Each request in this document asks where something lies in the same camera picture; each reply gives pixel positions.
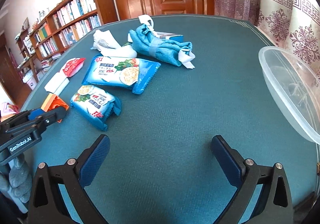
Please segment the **grey gloved left hand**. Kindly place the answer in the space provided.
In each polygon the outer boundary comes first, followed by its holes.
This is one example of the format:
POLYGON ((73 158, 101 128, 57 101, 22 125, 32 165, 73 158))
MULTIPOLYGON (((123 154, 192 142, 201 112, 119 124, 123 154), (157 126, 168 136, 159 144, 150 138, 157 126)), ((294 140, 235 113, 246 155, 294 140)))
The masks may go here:
POLYGON ((33 182, 29 166, 25 161, 24 154, 20 154, 12 161, 13 166, 9 171, 9 176, 6 177, 1 173, 1 192, 7 192, 11 187, 13 197, 22 203, 27 203, 30 199, 33 182))

